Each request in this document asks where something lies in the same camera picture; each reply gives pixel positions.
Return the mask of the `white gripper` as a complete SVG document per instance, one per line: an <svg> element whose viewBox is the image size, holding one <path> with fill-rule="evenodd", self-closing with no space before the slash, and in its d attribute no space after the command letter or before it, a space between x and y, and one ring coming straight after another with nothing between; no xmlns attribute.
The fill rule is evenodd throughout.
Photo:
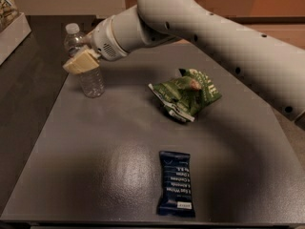
<svg viewBox="0 0 305 229"><path fill-rule="evenodd" d="M100 22L91 32L87 34L91 47L107 61L116 61L124 58L128 53L122 49L115 39L113 27L113 16ZM63 66L64 70L72 74L81 74L99 67L96 53L92 49L78 52Z"/></svg>

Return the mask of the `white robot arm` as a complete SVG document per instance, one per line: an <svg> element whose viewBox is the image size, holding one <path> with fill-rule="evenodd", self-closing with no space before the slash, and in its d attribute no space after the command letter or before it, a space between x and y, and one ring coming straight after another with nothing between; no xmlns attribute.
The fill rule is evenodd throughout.
<svg viewBox="0 0 305 229"><path fill-rule="evenodd" d="M301 126L305 121L305 51L203 9L194 0L137 0L83 39L93 57L129 53L184 39Z"/></svg>

